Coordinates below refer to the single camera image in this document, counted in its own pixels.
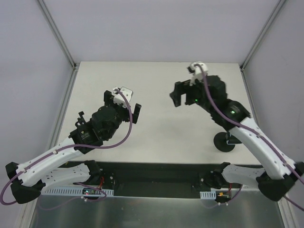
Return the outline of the black phone stand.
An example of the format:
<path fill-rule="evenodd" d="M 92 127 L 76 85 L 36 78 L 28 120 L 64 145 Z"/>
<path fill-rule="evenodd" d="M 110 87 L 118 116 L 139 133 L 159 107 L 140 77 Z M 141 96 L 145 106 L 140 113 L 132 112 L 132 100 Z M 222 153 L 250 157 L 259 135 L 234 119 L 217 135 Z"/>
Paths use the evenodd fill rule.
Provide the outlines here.
<path fill-rule="evenodd" d="M 86 124 L 86 120 L 84 119 L 84 112 L 81 111 L 78 113 L 79 117 L 77 118 L 77 121 L 75 123 L 76 127 L 82 126 Z"/>
<path fill-rule="evenodd" d="M 228 145 L 226 143 L 227 135 L 232 134 L 228 132 L 219 132 L 213 138 L 213 143 L 215 147 L 221 152 L 231 152 L 235 148 L 235 145 Z"/>

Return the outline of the phone blue case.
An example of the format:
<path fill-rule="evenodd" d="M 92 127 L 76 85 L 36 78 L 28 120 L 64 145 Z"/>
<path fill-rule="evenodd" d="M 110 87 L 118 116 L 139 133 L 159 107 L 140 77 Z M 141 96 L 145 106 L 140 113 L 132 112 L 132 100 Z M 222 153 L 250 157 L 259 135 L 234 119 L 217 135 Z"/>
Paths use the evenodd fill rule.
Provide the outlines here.
<path fill-rule="evenodd" d="M 233 135 L 226 136 L 226 143 L 228 145 L 242 144 L 242 142 Z"/>

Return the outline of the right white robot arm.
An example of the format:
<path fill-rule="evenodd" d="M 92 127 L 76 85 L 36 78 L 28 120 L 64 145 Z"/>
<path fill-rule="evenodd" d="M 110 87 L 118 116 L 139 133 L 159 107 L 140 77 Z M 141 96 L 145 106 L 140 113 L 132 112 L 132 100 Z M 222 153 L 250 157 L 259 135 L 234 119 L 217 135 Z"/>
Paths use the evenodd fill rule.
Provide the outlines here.
<path fill-rule="evenodd" d="M 250 112 L 238 101 L 228 98 L 226 84 L 219 76 L 206 76 L 205 80 L 179 81 L 170 93 L 174 106 L 198 105 L 210 114 L 211 119 L 224 129 L 214 137 L 217 149 L 233 150 L 243 144 L 260 162 L 260 168 L 221 163 L 204 176 L 207 186 L 220 189 L 229 183 L 258 188 L 271 201 L 279 201 L 299 180 L 303 179 L 304 163 L 294 161 L 281 152 L 260 130 Z"/>

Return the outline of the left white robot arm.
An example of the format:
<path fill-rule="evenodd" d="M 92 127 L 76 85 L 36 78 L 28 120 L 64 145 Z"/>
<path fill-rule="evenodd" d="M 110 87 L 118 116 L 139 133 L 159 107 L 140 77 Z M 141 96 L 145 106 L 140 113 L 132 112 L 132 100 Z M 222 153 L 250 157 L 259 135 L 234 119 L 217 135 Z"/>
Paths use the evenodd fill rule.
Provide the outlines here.
<path fill-rule="evenodd" d="M 89 121 L 84 119 L 84 112 L 79 112 L 75 130 L 61 143 L 28 162 L 7 164 L 9 182 L 5 186 L 10 187 L 14 202 L 31 202 L 47 190 L 65 184 L 97 184 L 101 171 L 96 161 L 84 161 L 71 168 L 61 165 L 93 149 L 107 149 L 104 142 L 112 139 L 122 122 L 136 124 L 141 105 L 136 104 L 132 110 L 132 96 L 133 91 L 125 87 L 106 90 L 104 105 L 92 114 Z"/>

